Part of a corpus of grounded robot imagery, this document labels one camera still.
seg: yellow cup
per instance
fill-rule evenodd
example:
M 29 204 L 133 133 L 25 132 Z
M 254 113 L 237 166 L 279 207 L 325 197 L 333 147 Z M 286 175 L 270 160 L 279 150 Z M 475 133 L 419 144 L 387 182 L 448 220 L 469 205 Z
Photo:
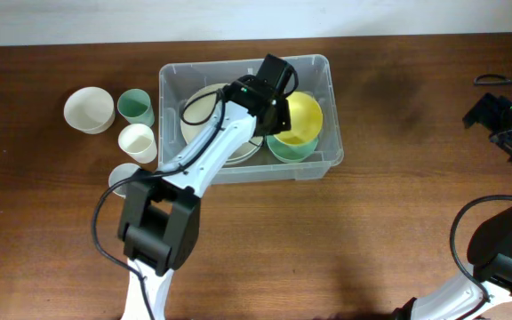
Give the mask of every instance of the yellow cup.
M 324 123 L 319 103 L 303 92 L 294 92 L 288 98 L 292 129 L 274 137 L 288 146 L 307 144 L 317 137 Z

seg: plastic bin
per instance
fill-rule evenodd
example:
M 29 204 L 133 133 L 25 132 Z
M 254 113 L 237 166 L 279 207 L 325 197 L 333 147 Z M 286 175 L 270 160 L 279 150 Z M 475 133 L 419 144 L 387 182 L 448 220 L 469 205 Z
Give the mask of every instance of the plastic bin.
M 298 91 L 313 95 L 324 113 L 316 151 L 303 162 L 284 164 L 266 145 L 250 159 L 224 166 L 213 183 L 235 183 L 265 180 L 321 179 L 343 160 L 339 120 L 335 107 L 329 61 L 322 55 L 283 58 L 298 72 Z M 159 71 L 159 167 L 176 156 L 186 142 L 180 132 L 179 111 L 187 99 L 210 84 L 230 83 L 246 74 L 255 74 L 263 59 L 168 64 Z M 287 88 L 293 85 L 292 80 Z

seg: stack of plates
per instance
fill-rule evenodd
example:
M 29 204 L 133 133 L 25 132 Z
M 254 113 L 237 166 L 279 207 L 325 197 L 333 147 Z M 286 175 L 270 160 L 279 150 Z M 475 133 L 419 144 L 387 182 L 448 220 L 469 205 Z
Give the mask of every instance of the stack of plates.
M 211 84 L 206 86 L 205 88 L 199 90 L 189 100 L 187 100 L 186 105 L 192 101 L 194 98 L 208 93 L 213 92 L 217 89 L 224 87 L 226 84 Z M 183 117 L 187 119 L 189 122 L 199 122 L 204 120 L 211 114 L 211 111 L 214 107 L 214 101 L 216 100 L 216 95 L 206 96 L 199 101 L 193 103 L 186 111 Z M 187 144 L 189 144 L 196 136 L 199 134 L 206 124 L 200 125 L 188 125 L 185 124 L 182 120 L 180 122 L 181 132 L 183 133 L 183 138 Z M 262 137 L 254 137 L 250 140 L 250 142 L 246 142 L 242 146 L 240 146 L 233 154 L 228 158 L 225 165 L 232 164 L 240 164 L 245 160 L 248 160 L 251 156 L 253 156 L 262 145 L 263 138 Z

